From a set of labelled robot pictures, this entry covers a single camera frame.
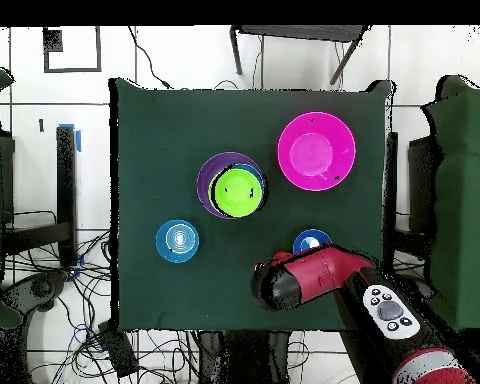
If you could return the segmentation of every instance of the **dark green mat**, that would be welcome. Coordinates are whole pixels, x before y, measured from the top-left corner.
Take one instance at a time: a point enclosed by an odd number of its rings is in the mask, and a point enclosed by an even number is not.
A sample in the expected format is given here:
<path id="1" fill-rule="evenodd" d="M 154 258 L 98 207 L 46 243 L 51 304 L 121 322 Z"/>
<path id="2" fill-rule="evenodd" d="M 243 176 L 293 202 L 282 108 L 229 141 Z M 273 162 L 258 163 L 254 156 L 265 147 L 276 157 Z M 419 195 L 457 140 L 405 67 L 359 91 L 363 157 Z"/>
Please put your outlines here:
<path id="1" fill-rule="evenodd" d="M 272 313 L 250 293 L 256 262 L 291 251 L 306 228 L 375 257 L 381 252 L 384 101 L 389 81 L 371 92 L 148 91 L 116 80 L 119 153 L 119 328 L 344 329 L 333 295 Z M 351 129 L 356 162 L 331 190 L 300 190 L 283 176 L 277 142 L 311 111 L 332 113 Z M 224 151 L 251 157 L 266 174 L 269 198 L 255 215 L 222 220 L 199 203 L 196 177 Z M 184 219 L 199 232 L 190 261 L 162 259 L 155 234 Z"/>
<path id="2" fill-rule="evenodd" d="M 435 178 L 437 236 L 430 275 L 432 308 L 452 327 L 480 328 L 480 88 L 459 76 L 440 81 L 424 107 L 444 154 Z"/>

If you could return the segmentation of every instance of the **button panel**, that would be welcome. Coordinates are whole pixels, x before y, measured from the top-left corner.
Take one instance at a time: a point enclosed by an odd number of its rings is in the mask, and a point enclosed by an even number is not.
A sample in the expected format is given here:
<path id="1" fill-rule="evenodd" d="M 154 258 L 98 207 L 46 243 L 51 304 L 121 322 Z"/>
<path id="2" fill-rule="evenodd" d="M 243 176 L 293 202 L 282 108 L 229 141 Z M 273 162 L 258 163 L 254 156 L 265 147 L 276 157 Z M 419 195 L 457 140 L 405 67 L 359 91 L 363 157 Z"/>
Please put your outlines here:
<path id="1" fill-rule="evenodd" d="M 385 337 L 408 339 L 420 330 L 414 317 L 395 292 L 383 285 L 372 285 L 364 292 L 363 304 Z"/>

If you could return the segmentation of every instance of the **chair leg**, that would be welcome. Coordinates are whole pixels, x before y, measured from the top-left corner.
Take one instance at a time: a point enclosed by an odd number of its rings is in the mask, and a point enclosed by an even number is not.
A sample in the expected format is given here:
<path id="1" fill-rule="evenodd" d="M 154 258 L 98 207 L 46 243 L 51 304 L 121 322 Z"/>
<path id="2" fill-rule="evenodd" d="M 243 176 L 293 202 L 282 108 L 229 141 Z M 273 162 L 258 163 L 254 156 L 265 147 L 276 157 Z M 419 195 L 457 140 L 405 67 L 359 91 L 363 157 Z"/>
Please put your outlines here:
<path id="1" fill-rule="evenodd" d="M 233 47 L 233 56 L 235 57 L 236 73 L 238 75 L 242 75 L 242 64 L 240 63 L 240 53 L 238 52 L 235 25 L 231 25 L 231 28 L 229 29 L 229 36 L 231 38 L 231 47 Z"/>
<path id="2" fill-rule="evenodd" d="M 345 57 L 340 62 L 338 69 L 336 69 L 336 72 L 334 72 L 334 75 L 332 76 L 331 85 L 336 84 L 336 80 L 338 79 L 340 74 L 343 72 L 343 68 L 345 67 L 348 60 L 350 59 L 350 56 L 352 56 L 352 53 L 354 53 L 354 50 L 359 44 L 359 41 L 361 41 L 361 38 L 357 38 L 356 40 L 352 41 L 352 43 L 350 44 L 350 47 L 348 48 L 347 53 L 345 53 Z"/>

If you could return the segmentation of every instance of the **purple bowl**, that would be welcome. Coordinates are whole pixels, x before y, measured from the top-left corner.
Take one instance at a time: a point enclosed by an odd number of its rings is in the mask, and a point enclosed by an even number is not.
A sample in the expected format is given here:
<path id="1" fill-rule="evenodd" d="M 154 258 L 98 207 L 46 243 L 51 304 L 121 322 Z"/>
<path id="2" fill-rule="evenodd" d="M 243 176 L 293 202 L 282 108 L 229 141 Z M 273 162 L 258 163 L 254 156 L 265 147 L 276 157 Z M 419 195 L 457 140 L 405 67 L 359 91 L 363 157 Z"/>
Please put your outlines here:
<path id="1" fill-rule="evenodd" d="M 256 165 L 256 163 L 251 158 L 236 152 L 224 152 L 212 156 L 201 167 L 201 170 L 197 175 L 196 185 L 199 201 L 208 212 L 210 212 L 212 215 L 218 216 L 219 218 L 235 219 L 233 217 L 222 215 L 218 210 L 213 207 L 213 205 L 210 203 L 210 199 L 208 198 L 208 188 L 210 187 L 210 183 L 212 182 L 212 179 L 215 177 L 215 175 L 217 175 L 219 172 L 221 172 L 228 166 L 237 163 L 251 165 L 254 169 L 256 169 L 256 171 L 258 171 L 260 175 L 263 175 L 258 165 Z"/>

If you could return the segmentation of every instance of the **table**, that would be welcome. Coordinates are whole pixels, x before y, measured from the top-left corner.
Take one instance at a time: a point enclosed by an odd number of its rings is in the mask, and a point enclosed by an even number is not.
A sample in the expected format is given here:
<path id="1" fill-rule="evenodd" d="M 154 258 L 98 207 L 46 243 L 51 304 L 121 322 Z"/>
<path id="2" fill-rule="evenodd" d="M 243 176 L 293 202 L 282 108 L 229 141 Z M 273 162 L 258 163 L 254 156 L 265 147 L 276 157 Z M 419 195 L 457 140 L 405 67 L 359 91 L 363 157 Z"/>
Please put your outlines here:
<path id="1" fill-rule="evenodd" d="M 111 80 L 111 147 L 117 149 L 118 300 L 121 331 L 132 329 L 344 330 L 333 295 L 292 311 L 263 310 L 250 293 L 256 262 L 291 251 L 295 237 L 319 228 L 333 242 L 381 255 L 384 108 L 389 81 L 359 93 L 311 91 L 150 91 Z M 338 186 L 303 191 L 287 181 L 277 143 L 296 116 L 331 113 L 356 140 L 356 162 Z M 212 216 L 199 203 L 196 177 L 225 151 L 251 157 L 268 179 L 263 209 L 246 218 Z M 158 228 L 170 219 L 199 232 L 184 264 L 162 259 Z"/>

